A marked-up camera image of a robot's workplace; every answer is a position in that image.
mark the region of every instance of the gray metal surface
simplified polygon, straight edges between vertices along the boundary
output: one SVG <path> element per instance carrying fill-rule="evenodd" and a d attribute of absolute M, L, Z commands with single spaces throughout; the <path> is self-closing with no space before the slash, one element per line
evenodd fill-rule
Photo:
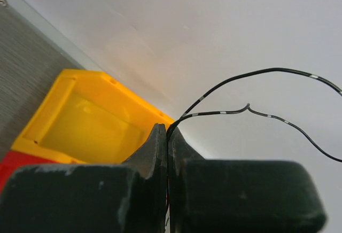
<path fill-rule="evenodd" d="M 61 55 L 10 7 L 0 6 L 0 159 L 64 68 L 81 66 Z"/>

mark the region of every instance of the black cable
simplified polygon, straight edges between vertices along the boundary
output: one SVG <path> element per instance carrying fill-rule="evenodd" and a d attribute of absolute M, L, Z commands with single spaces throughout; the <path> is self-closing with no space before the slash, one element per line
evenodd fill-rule
<path fill-rule="evenodd" d="M 170 196 L 170 191 L 169 191 L 169 177 L 168 177 L 168 173 L 169 173 L 169 167 L 167 165 L 167 177 L 166 177 L 166 180 L 167 180 L 167 184 L 166 184 L 166 210 L 165 210 L 165 216 L 167 214 L 167 210 L 169 209 L 169 205 L 170 205 L 170 201 L 169 201 L 169 196 Z"/>
<path fill-rule="evenodd" d="M 284 73 L 298 74 L 298 75 L 310 77 L 312 79 L 316 79 L 320 82 L 323 82 L 324 84 L 328 85 L 329 87 L 334 89 L 336 92 L 338 92 L 340 95 L 342 95 L 342 90 L 339 87 L 337 87 L 335 84 L 333 84 L 332 82 L 328 81 L 325 78 L 322 78 L 320 76 L 317 76 L 317 75 L 314 75 L 311 73 L 307 73 L 304 71 L 299 71 L 299 70 L 294 70 L 294 69 L 289 69 L 289 68 L 282 68 L 282 67 L 274 67 L 274 68 L 267 68 L 267 69 L 262 69 L 262 70 L 246 73 L 246 74 L 237 75 L 237 76 L 231 77 L 227 80 L 224 80 L 223 82 L 220 82 L 219 84 L 212 87 L 209 91 L 207 91 L 202 97 L 197 99 L 186 110 L 186 112 L 182 115 L 182 117 L 186 116 L 195 106 L 197 106 L 203 99 L 205 99 L 207 96 L 209 96 L 209 94 L 211 94 L 213 91 L 217 90 L 219 87 L 221 87 L 221 86 L 223 86 L 229 82 L 238 80 L 238 79 L 242 79 L 242 78 L 246 78 L 246 77 L 250 77 L 250 76 L 254 76 L 254 75 L 258 75 L 258 74 L 270 73 L 270 72 L 284 72 Z"/>
<path fill-rule="evenodd" d="M 320 82 L 323 82 L 324 84 L 328 85 L 330 88 L 332 88 L 333 90 L 335 90 L 337 93 L 339 93 L 342 96 L 342 90 L 336 86 L 335 84 L 333 84 L 332 82 L 328 81 L 325 78 L 322 78 L 320 76 L 311 74 L 311 73 L 307 73 L 304 71 L 299 71 L 299 70 L 295 70 L 295 69 L 289 69 L 289 68 L 282 68 L 282 67 L 273 67 L 273 68 L 266 68 L 266 69 L 262 69 L 262 70 L 258 70 L 258 71 L 254 71 L 254 72 L 249 72 L 249 73 L 245 73 L 245 74 L 241 74 L 241 75 L 237 75 L 234 77 L 231 77 L 229 79 L 226 79 L 222 82 L 220 82 L 219 84 L 215 85 L 214 87 L 212 87 L 211 89 L 209 89 L 209 91 L 207 91 L 203 96 L 201 96 L 199 99 L 197 99 L 186 111 L 185 113 L 178 119 L 176 120 L 174 123 L 172 123 L 169 128 L 167 129 L 166 132 L 166 140 L 167 140 L 167 150 L 168 150 L 168 142 L 171 139 L 171 135 L 173 133 L 173 131 L 175 130 L 175 128 L 184 120 L 188 119 L 188 118 L 192 118 L 192 117 L 197 117 L 197 116 L 202 116 L 202 115 L 214 115 L 214 114 L 238 114 L 238 113 L 242 113 L 246 110 L 249 110 L 251 113 L 253 114 L 257 114 L 263 117 L 269 117 L 269 118 L 274 118 L 277 120 L 280 120 L 282 122 L 287 123 L 288 125 L 292 126 L 293 128 L 297 129 L 298 131 L 300 131 L 322 154 L 324 154 L 325 156 L 329 157 L 332 160 L 335 160 L 337 162 L 342 162 L 342 159 L 338 159 L 328 153 L 326 153 L 324 150 L 322 150 L 306 133 L 305 131 L 303 131 L 301 128 L 299 128 L 298 126 L 284 120 L 283 118 L 280 118 L 278 116 L 275 115 L 269 115 L 269 114 L 263 114 L 260 112 L 257 112 L 255 110 L 252 110 L 250 108 L 250 104 L 248 103 L 243 109 L 240 110 L 235 110 L 235 111 L 213 111 L 213 112 L 201 112 L 201 113 L 194 113 L 194 114 L 188 114 L 195 106 L 197 106 L 203 99 L 205 99 L 207 96 L 209 96 L 212 92 L 214 92 L 215 90 L 217 90 L 219 87 L 235 81 L 235 80 L 239 80 L 242 78 L 246 78 L 246 77 L 250 77 L 250 76 L 254 76 L 254 75 L 258 75 L 258 74 L 264 74 L 264 73 L 270 73 L 270 72 L 284 72 L 284 73 L 291 73 L 291 74 L 298 74 L 298 75 L 302 75 L 302 76 L 306 76 L 306 77 L 310 77 L 312 79 L 318 80 Z M 169 188 L 167 188 L 167 205 L 166 205 L 166 211 L 167 208 L 169 206 Z"/>
<path fill-rule="evenodd" d="M 299 128 L 297 125 L 294 125 L 293 123 L 290 123 L 289 121 L 286 121 L 284 120 L 283 118 L 281 117 L 278 117 L 278 116 L 275 116 L 275 115 L 270 115 L 270 114 L 263 114 L 263 113 L 260 113 L 260 112 L 257 112 L 253 109 L 251 109 L 250 107 L 248 108 L 248 110 L 250 112 L 252 112 L 253 114 L 257 114 L 257 115 L 260 115 L 262 117 L 269 117 L 269 118 L 274 118 L 274 119 L 277 119 L 279 121 L 282 121 L 282 122 L 285 122 L 287 125 L 290 125 L 292 126 L 293 128 L 299 130 L 310 142 L 311 144 L 313 144 L 315 146 L 315 148 L 317 148 L 322 154 L 324 154 L 325 156 L 329 157 L 330 159 L 332 160 L 335 160 L 335 161 L 338 161 L 338 162 L 342 162 L 342 159 L 338 159 L 328 153 L 326 153 L 323 149 L 321 149 L 310 137 L 309 135 L 306 134 L 305 131 L 303 131 L 301 128 Z"/>
<path fill-rule="evenodd" d="M 192 117 L 200 117 L 203 115 L 214 115 L 214 114 L 239 114 L 242 113 L 246 110 L 248 110 L 248 108 L 250 107 L 250 104 L 248 103 L 244 108 L 239 109 L 239 110 L 233 110 L 233 111 L 211 111 L 211 112 L 201 112 L 201 113 L 194 113 L 194 114 L 188 114 L 186 116 L 183 116 L 181 118 L 179 118 L 177 121 L 175 121 L 174 123 L 172 123 L 169 128 L 166 131 L 166 141 L 169 142 L 171 135 L 173 133 L 173 131 L 176 129 L 176 127 L 184 120 L 188 119 L 188 118 L 192 118 Z"/>

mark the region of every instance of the yellow plastic bin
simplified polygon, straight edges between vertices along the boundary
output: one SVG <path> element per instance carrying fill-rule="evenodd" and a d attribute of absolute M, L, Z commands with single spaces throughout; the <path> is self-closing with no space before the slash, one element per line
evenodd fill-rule
<path fill-rule="evenodd" d="M 69 163 L 118 164 L 173 119 L 103 72 L 63 70 L 12 149 Z"/>

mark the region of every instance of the white surface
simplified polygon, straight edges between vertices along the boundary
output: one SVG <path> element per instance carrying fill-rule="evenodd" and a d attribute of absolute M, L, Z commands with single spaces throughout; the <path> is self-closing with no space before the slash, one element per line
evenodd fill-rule
<path fill-rule="evenodd" d="M 219 81 L 282 66 L 342 86 L 342 0 L 26 0 L 103 70 L 173 117 Z M 341 97 L 314 79 L 272 73 L 239 80 L 196 109 L 252 108 L 302 127 L 342 157 Z M 248 112 L 181 124 L 203 155 L 222 159 L 289 159 L 317 184 L 338 232 L 342 165 L 296 130 Z"/>

